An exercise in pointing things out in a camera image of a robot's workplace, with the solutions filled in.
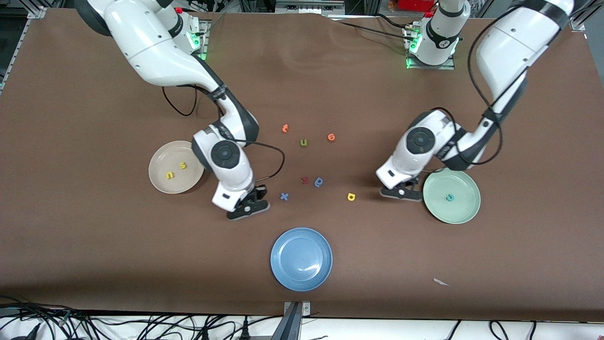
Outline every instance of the white paper scrap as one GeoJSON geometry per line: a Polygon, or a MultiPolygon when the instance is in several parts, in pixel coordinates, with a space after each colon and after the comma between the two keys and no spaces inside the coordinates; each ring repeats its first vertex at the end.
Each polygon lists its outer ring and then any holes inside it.
{"type": "Polygon", "coordinates": [[[441,285],[441,286],[447,286],[447,287],[450,287],[450,285],[448,285],[448,284],[444,283],[443,281],[440,281],[440,280],[439,280],[439,279],[437,279],[437,278],[434,278],[434,282],[436,282],[437,284],[439,284],[439,285],[441,285]]]}

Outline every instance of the beige plate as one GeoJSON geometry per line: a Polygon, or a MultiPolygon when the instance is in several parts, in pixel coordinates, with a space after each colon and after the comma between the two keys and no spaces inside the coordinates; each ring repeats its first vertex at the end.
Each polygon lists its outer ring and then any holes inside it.
{"type": "Polygon", "coordinates": [[[180,194],[191,189],[203,173],[204,167],[193,153],[191,142],[184,140],[162,146],[149,162],[151,184],[166,194],[180,194]],[[182,162],[187,166],[185,169],[180,168],[182,162]],[[174,177],[167,179],[168,172],[172,172],[174,177]]]}

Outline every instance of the plate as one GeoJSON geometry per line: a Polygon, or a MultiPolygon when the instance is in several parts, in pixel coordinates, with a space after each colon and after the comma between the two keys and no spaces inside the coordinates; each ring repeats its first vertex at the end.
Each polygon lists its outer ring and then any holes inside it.
{"type": "Polygon", "coordinates": [[[191,142],[177,140],[170,142],[155,152],[149,162],[149,179],[151,184],[166,194],[180,194],[197,184],[204,167],[191,149],[191,142]],[[168,172],[173,177],[168,179],[168,172]]]}
{"type": "Polygon", "coordinates": [[[478,213],[480,191],[465,172],[445,168],[428,176],[423,184],[423,201],[439,220],[462,224],[478,213]]]}
{"type": "Polygon", "coordinates": [[[285,288],[308,292],[329,276],[332,249],[323,235],[313,229],[290,229],[272,247],[271,269],[285,288]]]}

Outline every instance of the red object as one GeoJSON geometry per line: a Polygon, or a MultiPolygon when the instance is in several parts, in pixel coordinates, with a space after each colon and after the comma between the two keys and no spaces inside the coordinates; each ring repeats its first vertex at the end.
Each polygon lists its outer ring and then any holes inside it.
{"type": "Polygon", "coordinates": [[[399,0],[396,7],[399,10],[427,12],[434,5],[433,0],[399,0]]]}

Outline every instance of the brown tabletop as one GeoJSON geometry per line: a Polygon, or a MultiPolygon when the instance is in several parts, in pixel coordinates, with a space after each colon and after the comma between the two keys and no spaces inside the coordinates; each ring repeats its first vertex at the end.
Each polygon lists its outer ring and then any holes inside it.
{"type": "MultiPolygon", "coordinates": [[[[259,141],[287,154],[266,182],[270,210],[228,221],[211,203],[213,175],[167,195],[147,174],[160,146],[215,120],[213,104],[179,116],[111,38],[49,10],[0,96],[1,292],[81,309],[272,315],[309,300],[321,316],[601,321],[604,91],[582,33],[564,31],[538,60],[503,151],[467,172],[482,197],[472,221],[444,224],[423,203],[378,195],[374,172],[416,115],[445,106],[467,129],[480,119],[465,58],[487,23],[469,20],[455,71],[431,71],[405,68],[400,39],[322,16],[225,15],[207,62],[258,118],[259,141]],[[321,232],[334,257],[307,293],[269,265],[298,226],[321,232]]],[[[190,110],[191,89],[168,95],[190,110]]],[[[273,150],[245,151],[258,177],[279,164],[273,150]]]]}

